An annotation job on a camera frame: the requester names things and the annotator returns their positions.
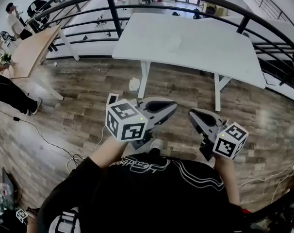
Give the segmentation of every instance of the black t-shirt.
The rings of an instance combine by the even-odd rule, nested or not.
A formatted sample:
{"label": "black t-shirt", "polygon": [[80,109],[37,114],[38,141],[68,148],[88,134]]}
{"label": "black t-shirt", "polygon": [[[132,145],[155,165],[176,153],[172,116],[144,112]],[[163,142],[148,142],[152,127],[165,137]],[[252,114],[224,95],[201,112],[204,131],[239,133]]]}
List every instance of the black t-shirt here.
{"label": "black t-shirt", "polygon": [[107,169],[85,159],[43,203],[38,232],[47,233],[57,216],[76,206],[82,233],[122,227],[232,232],[240,217],[214,169],[147,153],[126,156]]}

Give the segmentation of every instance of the staircase railing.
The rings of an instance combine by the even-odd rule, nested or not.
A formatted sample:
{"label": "staircase railing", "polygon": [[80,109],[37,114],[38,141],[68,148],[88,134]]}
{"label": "staircase railing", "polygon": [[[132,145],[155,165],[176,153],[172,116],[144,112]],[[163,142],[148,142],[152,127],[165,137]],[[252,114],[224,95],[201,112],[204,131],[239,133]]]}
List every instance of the staircase railing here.
{"label": "staircase railing", "polygon": [[[209,18],[213,18],[215,20],[219,20],[222,21],[224,23],[227,23],[229,25],[232,25],[234,27],[236,27],[236,32],[237,33],[247,33],[248,35],[252,36],[252,37],[258,37],[260,38],[263,43],[265,43],[265,45],[267,45],[266,47],[263,47],[260,43],[259,44],[254,44],[254,48],[259,51],[259,53],[264,53],[266,55],[268,55],[269,57],[271,57],[272,59],[274,59],[275,61],[277,61],[278,66],[276,66],[275,64],[270,63],[267,60],[264,60],[262,58],[259,58],[260,62],[263,62],[265,65],[268,65],[270,68],[267,69],[262,69],[263,72],[266,72],[270,75],[272,75],[273,77],[279,79],[282,84],[286,83],[289,86],[291,86],[292,88],[294,88],[294,67],[293,65],[289,65],[287,62],[283,61],[282,58],[280,58],[280,54],[286,56],[286,58],[288,60],[290,60],[292,63],[294,63],[294,58],[292,57],[291,53],[294,52],[294,42],[291,41],[286,35],[284,35],[281,31],[279,31],[277,28],[275,28],[274,26],[272,26],[269,22],[267,22],[266,20],[260,18],[259,16],[249,12],[248,10],[245,10],[231,2],[225,1],[225,0],[201,0],[204,2],[208,2],[208,3],[212,3],[212,4],[216,4],[218,6],[227,8],[229,10],[235,11],[239,14],[241,14],[243,16],[243,19],[241,21],[241,23],[237,24],[234,23],[232,21],[229,21],[225,18],[222,17],[216,17],[214,15],[210,15],[198,10],[193,10],[193,9],[187,9],[187,8],[180,8],[180,7],[175,7],[175,6],[163,6],[163,5],[157,5],[159,3],[151,3],[151,4],[123,4],[123,5],[115,5],[114,0],[107,0],[108,2],[108,6],[105,7],[100,7],[100,8],[95,8],[95,9],[90,9],[90,10],[84,10],[84,11],[80,11],[77,12],[73,15],[67,15],[64,16],[62,18],[58,18],[56,20],[52,20],[49,21],[48,23],[46,23],[43,28],[39,29],[36,26],[36,20],[39,20],[40,18],[45,17],[46,15],[49,15],[53,12],[56,12],[58,10],[62,10],[66,7],[75,5],[75,4],[79,4],[82,2],[86,2],[86,1],[90,1],[90,0],[69,0],[69,1],[65,1],[55,7],[49,8],[37,15],[35,15],[33,18],[31,18],[29,20],[29,25],[33,28],[33,30],[35,32],[38,32],[40,30],[43,30],[46,27],[49,27],[51,25],[55,25],[57,23],[59,23],[62,20],[65,19],[69,19],[69,18],[73,18],[82,14],[87,14],[87,13],[92,13],[92,12],[96,12],[96,11],[110,11],[112,17],[111,18],[98,18],[96,20],[91,20],[91,21],[85,21],[85,22],[81,22],[81,23],[76,23],[76,24],[70,24],[70,25],[66,25],[64,27],[62,27],[62,29],[66,29],[66,28],[72,28],[72,27],[78,27],[81,25],[86,25],[86,24],[98,24],[98,23],[103,23],[103,22],[113,22],[114,24],[114,28],[111,29],[102,29],[102,30],[91,30],[91,31],[84,31],[84,32],[76,32],[76,33],[72,33],[72,34],[67,34],[67,37],[72,37],[72,36],[77,36],[77,35],[88,35],[88,34],[95,34],[95,33],[111,33],[112,35],[115,34],[114,38],[92,38],[92,39],[83,39],[83,40],[76,40],[76,41],[71,41],[71,44],[83,44],[83,43],[90,43],[90,42],[105,42],[105,41],[118,41],[119,37],[122,34],[123,28],[120,25],[120,22],[125,22],[128,21],[130,18],[129,17],[119,17],[118,16],[118,9],[128,9],[128,8],[146,8],[146,9],[166,9],[166,10],[173,10],[173,11],[183,11],[183,12],[188,12],[188,13],[192,13],[195,15],[201,15],[203,17],[209,17]],[[283,42],[277,42],[274,43],[271,40],[267,39],[266,37],[260,35],[259,33],[247,28],[247,25],[249,23],[249,21],[252,20],[260,25],[262,25],[263,27],[265,27],[267,30],[269,30],[270,32],[272,32],[274,35],[278,36]],[[58,46],[62,46],[64,45],[64,43],[58,43],[55,45],[52,45],[52,47],[54,49],[56,49],[56,47]],[[273,47],[274,50],[276,51],[270,51],[269,46]]]}
{"label": "staircase railing", "polygon": [[254,0],[254,2],[261,8],[270,18],[290,22],[293,26],[292,20],[281,10],[278,5],[272,0]]}

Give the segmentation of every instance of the desk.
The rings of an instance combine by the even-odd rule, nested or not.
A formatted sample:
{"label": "desk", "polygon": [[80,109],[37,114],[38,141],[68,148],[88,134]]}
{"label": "desk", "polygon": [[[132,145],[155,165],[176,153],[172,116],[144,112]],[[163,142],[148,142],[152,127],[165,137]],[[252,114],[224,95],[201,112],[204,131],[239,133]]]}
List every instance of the desk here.
{"label": "desk", "polygon": [[265,88],[249,38],[217,26],[211,19],[134,13],[113,51],[113,58],[141,61],[139,98],[144,97],[150,62],[214,73],[217,111],[220,111],[220,91],[231,78]]}
{"label": "desk", "polygon": [[50,94],[54,95],[59,100],[63,100],[63,97],[59,93],[49,84],[43,82],[38,76],[34,75],[33,72],[33,69],[44,57],[49,45],[57,35],[60,36],[75,60],[78,61],[80,59],[79,56],[73,51],[68,39],[61,30],[61,26],[58,25],[47,28],[22,41],[12,55],[14,64],[9,67],[9,70],[5,70],[2,75],[8,79],[31,78]]}

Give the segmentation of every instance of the wooden floor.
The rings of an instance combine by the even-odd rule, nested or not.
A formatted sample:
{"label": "wooden floor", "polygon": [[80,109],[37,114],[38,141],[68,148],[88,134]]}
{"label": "wooden floor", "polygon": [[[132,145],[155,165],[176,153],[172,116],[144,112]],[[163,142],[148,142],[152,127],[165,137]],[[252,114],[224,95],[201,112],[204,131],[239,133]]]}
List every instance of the wooden floor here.
{"label": "wooden floor", "polygon": [[[140,78],[140,66],[138,62],[113,59],[57,62],[55,67],[54,61],[46,61],[36,72],[65,97],[64,101],[21,79],[15,83],[31,97],[42,97],[41,111],[25,117],[1,102],[0,109],[37,125],[49,142],[72,154],[87,156],[101,138],[108,94],[135,98],[137,93],[129,92],[129,79]],[[164,154],[204,161],[199,151],[201,138],[187,113],[194,107],[214,110],[212,75],[152,63],[145,95],[170,98],[179,105],[176,113],[155,131],[155,136],[165,142]],[[294,102],[238,81],[231,81],[225,87],[221,101],[220,115],[238,122],[250,133],[235,160],[240,184],[254,178],[265,179],[294,161]],[[23,195],[23,206],[41,205],[67,176],[68,159],[64,151],[44,142],[32,125],[15,122],[0,113],[0,174],[5,167],[14,176]],[[265,183],[256,181],[241,186],[242,205],[256,211],[269,204],[278,182],[291,172],[289,168]],[[280,185],[276,198],[289,182],[287,179]]]}

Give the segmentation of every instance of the black pants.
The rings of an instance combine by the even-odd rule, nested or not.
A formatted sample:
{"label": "black pants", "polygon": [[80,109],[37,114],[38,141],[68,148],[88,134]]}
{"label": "black pants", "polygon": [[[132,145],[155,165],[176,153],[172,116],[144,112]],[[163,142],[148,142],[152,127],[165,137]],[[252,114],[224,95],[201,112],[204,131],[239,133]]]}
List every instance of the black pants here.
{"label": "black pants", "polygon": [[27,39],[28,37],[31,37],[33,34],[31,32],[29,32],[28,30],[26,29],[23,29],[23,31],[21,32],[20,34],[20,37],[21,37],[21,40],[25,40]]}
{"label": "black pants", "polygon": [[27,110],[35,112],[37,102],[30,99],[25,93],[17,87],[11,80],[0,75],[0,101],[7,103],[19,110],[21,113],[26,113]]}

